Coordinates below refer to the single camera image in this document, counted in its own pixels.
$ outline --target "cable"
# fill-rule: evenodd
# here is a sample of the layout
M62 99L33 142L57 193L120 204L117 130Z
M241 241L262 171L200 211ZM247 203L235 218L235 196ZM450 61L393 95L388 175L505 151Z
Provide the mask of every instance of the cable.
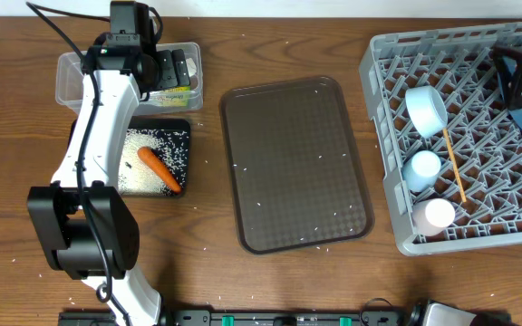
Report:
M64 11L61 11L61 10L57 10L57 9L47 8L47 7L44 7L44 6L41 6L41 5L34 5L34 4L31 4L31 3L27 3L27 4L32 5L36 9L43 10L43 11L50 12L50 13L54 13L54 14L63 14L63 15L67 15L67 16L70 16L70 17L83 18L83 19L93 19L93 20L99 20L99 21L108 22L108 23L110 22L110 18L106 18L106 17L92 16L92 15L87 15L87 14L74 14L74 13L68 13L68 12L64 12Z
M363 318L362 318L362 314L363 314L363 311L366 310L368 308L368 306L371 304L371 303L374 303L374 302L386 302L390 305L390 307L394 310L394 306L386 299L384 298L373 298L373 299L370 299L366 304L364 304L363 308L360 310L360 326L369 326L369 323L368 321L365 321Z
M68 37L68 35L66 35L64 32L62 32L62 30L56 26L54 23L52 23L51 20L49 20L44 14L42 14L38 9L37 7L39 6L36 6L30 2L26 2L25 3L30 9L32 9L32 11L37 14L38 16L40 16L40 18L42 18L42 20L44 22L46 22L48 25L50 25L50 27L52 27L62 38L63 40L68 43L68 45L70 45L70 47L72 48L72 50L78 54L78 56L80 57L80 60L82 62L85 62L85 58L83 57L83 54L82 52L80 52L80 49L78 49L78 47L76 46L76 44L74 44L72 42L72 40L70 40L70 38Z
M150 92L146 91L146 97L140 101L149 101L150 100Z
M149 10L154 14L156 20L159 21L159 31L154 34L154 43L158 43L160 41L160 37L162 37L162 30L164 29L164 25L162 24L162 18L160 18L159 13L154 9L154 7L149 7Z
M96 37L96 39L94 40L94 45L104 44L104 42L106 42L106 38L108 37L108 34L110 34L110 32L104 32L104 33L98 35L98 37Z
M43 8L39 5L34 5L29 2L25 3L32 11L34 11L35 14L37 14L40 18L42 18L50 27L52 27L67 43L72 47L73 51L78 54L80 57L80 60L83 62L84 67L88 65L86 62L85 57L83 56L82 52L78 47L70 40L70 38L58 28L52 21L50 21L44 14L42 14L38 8ZM88 225L90 226L90 229L92 231L92 236L94 240L96 241L96 244L98 245L98 250L100 251L100 256L102 260L102 264L104 267L104 273L106 274L106 283L101 284L96 289L96 297L100 302L106 303L113 299L112 297L112 276L111 276L111 269L110 269L110 263L108 261L108 255L106 253L106 248L104 247L104 244L102 242L102 239L100 238L100 235L98 233L98 228L96 227L96 224L94 223L94 217L92 216L92 211L89 206L88 197L86 196L84 189L83 189L83 156L85 154L86 147L88 145L88 138L90 137L90 133L92 131L92 124L94 122L94 119L96 117L96 112L98 111L98 106L100 104L100 90L98 88L98 82L96 81L96 77L94 76L94 73L90 73L90 79L92 80L92 87L94 90L94 99L92 101L92 111L90 112L90 118L88 119L88 124L86 125L86 129L83 133L82 137L82 144L80 145L80 151L78 152L78 160L76 161L76 181L78 184L78 195L80 197L80 202L82 204L82 210L86 217L86 221L88 222Z
M116 300L116 297L112 297L111 302L114 304L114 307L118 309L118 311L122 314L122 317L124 318L124 322L126 323L126 326L131 326L131 317L130 315L124 310L124 308L121 306L121 304Z

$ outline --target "gray dish rack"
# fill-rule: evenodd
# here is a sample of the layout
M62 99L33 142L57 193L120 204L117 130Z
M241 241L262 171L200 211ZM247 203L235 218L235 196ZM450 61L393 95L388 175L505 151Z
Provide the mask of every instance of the gray dish rack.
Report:
M405 255L522 244L522 131L504 109L490 58L495 43L522 46L522 23L378 35L362 58L359 72L380 141L392 229ZM404 93L425 85L445 101L467 203L461 204L441 133L423 139L408 117ZM401 167L423 149L439 155L442 169L434 187L412 193ZM435 197L453 203L455 222L440 235L418 235L412 206Z

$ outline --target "chopstick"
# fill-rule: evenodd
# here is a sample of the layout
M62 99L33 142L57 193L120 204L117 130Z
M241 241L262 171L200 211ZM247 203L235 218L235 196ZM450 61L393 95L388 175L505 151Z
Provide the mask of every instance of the chopstick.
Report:
M457 183L459 184L460 198L462 198L463 203L466 203L467 197L464 195L464 187L462 187L462 182L460 181L459 167L457 167L457 161L454 158L454 151L452 150L452 145L450 145L449 131L445 128L442 130L442 134L444 134L446 147L449 150L450 161L452 162L452 169L454 170L454 177L457 179Z

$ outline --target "wood grain surface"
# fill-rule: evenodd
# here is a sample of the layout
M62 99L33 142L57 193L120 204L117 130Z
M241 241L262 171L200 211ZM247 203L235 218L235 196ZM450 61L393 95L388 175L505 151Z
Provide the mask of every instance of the wood grain surface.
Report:
M81 49L109 28L53 20ZM373 297L406 308L430 297L465 309L508 310L522 324L522 245L423 257L398 252L357 72L376 34L489 23L495 22L166 19L162 42L200 45L205 104L171 115L193 128L186 195L125 198L140 225L138 264L150 284L174 308L347 311ZM62 310L102 308L91 289L48 267L25 206L29 188L48 184L58 168L76 117L54 100L58 57L69 51L38 18L0 17L0 325L53 325ZM375 226L362 241L253 256L237 240L219 99L239 86L315 75L342 85Z

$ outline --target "brown plastic tray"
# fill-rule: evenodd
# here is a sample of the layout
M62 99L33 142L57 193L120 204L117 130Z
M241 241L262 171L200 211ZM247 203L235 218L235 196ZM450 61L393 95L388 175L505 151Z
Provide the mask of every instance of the brown plastic tray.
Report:
M220 103L240 243L253 254L359 239L373 226L339 84L236 89Z

